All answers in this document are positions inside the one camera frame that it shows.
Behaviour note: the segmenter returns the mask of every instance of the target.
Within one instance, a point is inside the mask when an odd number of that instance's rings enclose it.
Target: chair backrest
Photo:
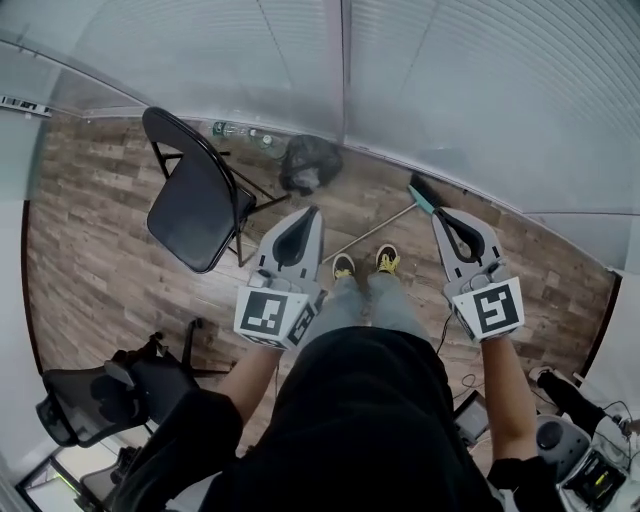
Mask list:
[[[111,510],[118,485],[124,479],[129,466],[140,448],[120,448],[118,460],[111,466],[94,471],[80,478],[80,485],[90,492],[106,510]]]
[[[149,107],[142,114],[142,126],[151,142],[158,163],[166,172],[165,162],[158,144],[180,151],[185,158],[196,162],[202,169],[218,171],[229,188],[229,195],[237,207],[238,187],[233,173],[211,143],[187,123],[160,107]]]
[[[104,367],[50,370],[42,380],[47,398],[36,406],[49,435],[61,446],[86,448],[147,422],[141,392],[107,375]]]

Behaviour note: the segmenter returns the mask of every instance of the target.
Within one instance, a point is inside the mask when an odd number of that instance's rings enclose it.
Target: black shirt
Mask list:
[[[444,365],[429,343],[410,334],[351,327],[314,340],[284,382],[262,439],[237,459],[241,433],[227,397],[190,393],[134,462],[114,510],[161,510],[218,471],[200,510],[341,502],[502,510],[456,432]],[[489,479],[518,489],[521,511],[562,510],[553,468],[539,458],[498,461]]]

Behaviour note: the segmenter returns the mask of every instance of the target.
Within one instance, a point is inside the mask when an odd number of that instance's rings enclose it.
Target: yellow sneaker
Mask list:
[[[333,259],[333,278],[353,276],[356,273],[356,264],[346,252],[341,252]]]
[[[395,276],[398,263],[400,263],[400,256],[398,256],[398,251],[393,245],[384,244],[378,249],[378,254],[376,255],[378,272],[385,272]]]

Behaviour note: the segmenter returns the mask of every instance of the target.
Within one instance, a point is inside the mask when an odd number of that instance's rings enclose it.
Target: chair seat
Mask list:
[[[241,222],[255,204],[256,197],[238,187]],[[231,199],[222,174],[183,157],[151,208],[147,227],[191,270],[211,270],[235,236]]]

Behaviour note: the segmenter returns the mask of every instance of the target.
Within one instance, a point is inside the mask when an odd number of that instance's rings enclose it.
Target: shoe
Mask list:
[[[356,264],[346,252],[341,252],[333,259],[333,278],[353,276],[356,273]]]
[[[398,256],[398,251],[393,245],[384,244],[378,249],[378,254],[376,255],[376,268],[378,272],[395,276],[398,263],[400,263],[400,256]]]
[[[552,372],[553,368],[551,368],[551,366],[537,366],[536,368],[532,368],[531,371],[529,372],[529,378],[537,383],[538,379],[540,378],[540,375],[542,375],[544,372]]]

